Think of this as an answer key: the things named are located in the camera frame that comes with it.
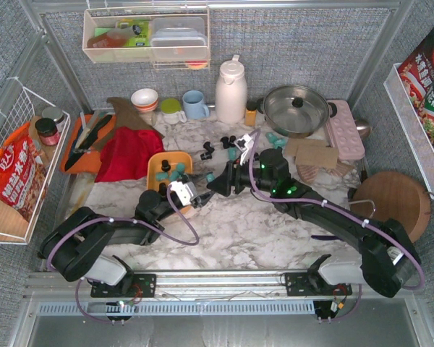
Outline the cork mat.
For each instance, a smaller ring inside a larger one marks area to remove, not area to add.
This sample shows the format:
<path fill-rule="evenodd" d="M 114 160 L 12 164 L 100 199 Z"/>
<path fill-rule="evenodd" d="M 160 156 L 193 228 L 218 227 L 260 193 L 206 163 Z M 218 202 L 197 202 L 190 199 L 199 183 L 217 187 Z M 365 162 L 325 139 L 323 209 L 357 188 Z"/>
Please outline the cork mat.
<path fill-rule="evenodd" d="M 290 138 L 284 149 L 284 154 L 289 157 L 295 157 L 298 149 L 301 146 L 327 147 L 328 143 L 325 140 L 316 140 L 316 139 L 308 139 L 308 138 L 303 138 L 303 139 Z"/>
<path fill-rule="evenodd" d="M 334 147 L 301 146 L 295 157 L 296 165 L 335 168 L 339 159 L 339 150 Z"/>

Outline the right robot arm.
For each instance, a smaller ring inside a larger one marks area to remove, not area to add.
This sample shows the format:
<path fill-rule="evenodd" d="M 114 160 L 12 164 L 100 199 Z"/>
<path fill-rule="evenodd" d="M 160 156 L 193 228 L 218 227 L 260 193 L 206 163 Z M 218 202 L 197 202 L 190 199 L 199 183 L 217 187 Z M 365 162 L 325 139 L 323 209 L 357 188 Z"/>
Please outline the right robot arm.
<path fill-rule="evenodd" d="M 207 184 L 208 192 L 195 198 L 202 206 L 214 195 L 228 197 L 251 188 L 280 213 L 313 223 L 356 249 L 362 259 L 362 277 L 378 294 L 392 298 L 417 273 L 420 289 L 425 284 L 421 260 L 404 227 L 392 218 L 385 222 L 365 219 L 319 195 L 292 178 L 280 150 L 264 150 L 259 166 L 229 161 L 221 175 Z"/>

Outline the orange storage basket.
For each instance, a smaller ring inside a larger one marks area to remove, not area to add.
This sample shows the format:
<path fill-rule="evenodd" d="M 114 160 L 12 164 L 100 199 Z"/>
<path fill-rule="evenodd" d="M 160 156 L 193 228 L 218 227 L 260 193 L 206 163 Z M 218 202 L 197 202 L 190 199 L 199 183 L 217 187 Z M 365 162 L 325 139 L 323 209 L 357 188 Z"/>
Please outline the orange storage basket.
<path fill-rule="evenodd" d="M 188 153 L 178 150 L 156 153 L 148 161 L 146 187 L 158 191 L 160 184 L 168 185 L 170 178 L 178 178 L 178 173 L 193 173 L 193 162 Z"/>

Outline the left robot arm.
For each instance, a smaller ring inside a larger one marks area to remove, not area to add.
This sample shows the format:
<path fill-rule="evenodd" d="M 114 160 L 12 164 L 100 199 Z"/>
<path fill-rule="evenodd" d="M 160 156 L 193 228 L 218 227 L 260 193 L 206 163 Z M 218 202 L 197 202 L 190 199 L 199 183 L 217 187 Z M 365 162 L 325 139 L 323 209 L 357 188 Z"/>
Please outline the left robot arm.
<path fill-rule="evenodd" d="M 126 276 L 127 266 L 120 260 L 101 256 L 108 245 L 149 246 L 159 236 L 185 246 L 199 244 L 200 237 L 182 209 L 203 207 L 213 197 L 212 191 L 197 193 L 195 183 L 203 178 L 203 175 L 182 174 L 158 191 L 144 191 L 132 218 L 108 217 L 83 206 L 44 239 L 38 256 L 46 260 L 49 270 L 60 273 L 69 282 L 86 277 L 116 285 Z M 172 215 L 184 221 L 194 240 L 185 241 L 165 232 L 161 221 Z"/>

